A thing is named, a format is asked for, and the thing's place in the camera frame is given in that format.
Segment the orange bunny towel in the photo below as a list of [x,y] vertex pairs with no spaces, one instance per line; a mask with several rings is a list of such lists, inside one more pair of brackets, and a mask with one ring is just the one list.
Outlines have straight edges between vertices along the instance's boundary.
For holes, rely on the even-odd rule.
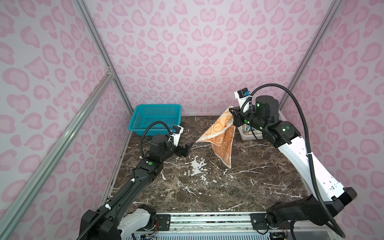
[[230,108],[232,106],[228,107],[196,141],[210,143],[214,154],[229,169],[232,168],[232,145],[236,130]]

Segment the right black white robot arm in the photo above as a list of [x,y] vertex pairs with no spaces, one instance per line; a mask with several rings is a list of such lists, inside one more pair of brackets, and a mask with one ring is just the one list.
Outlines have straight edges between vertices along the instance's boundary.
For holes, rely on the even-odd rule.
[[247,125],[262,133],[263,139],[278,149],[296,168],[311,194],[301,200],[276,203],[268,208],[271,227],[286,221],[310,221],[323,226],[357,197],[351,187],[337,181],[313,153],[308,153],[305,139],[290,122],[280,118],[279,102],[271,96],[259,96],[254,105],[230,107],[234,125]]

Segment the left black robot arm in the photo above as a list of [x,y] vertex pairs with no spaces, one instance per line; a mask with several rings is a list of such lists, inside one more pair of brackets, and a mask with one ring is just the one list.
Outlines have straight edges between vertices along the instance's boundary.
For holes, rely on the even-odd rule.
[[162,172],[166,160],[173,155],[189,155],[193,143],[180,146],[178,139],[176,134],[152,137],[150,149],[134,168],[131,179],[104,205],[82,216],[79,240],[126,240],[140,229],[157,230],[155,209],[141,206],[131,214],[127,210]]

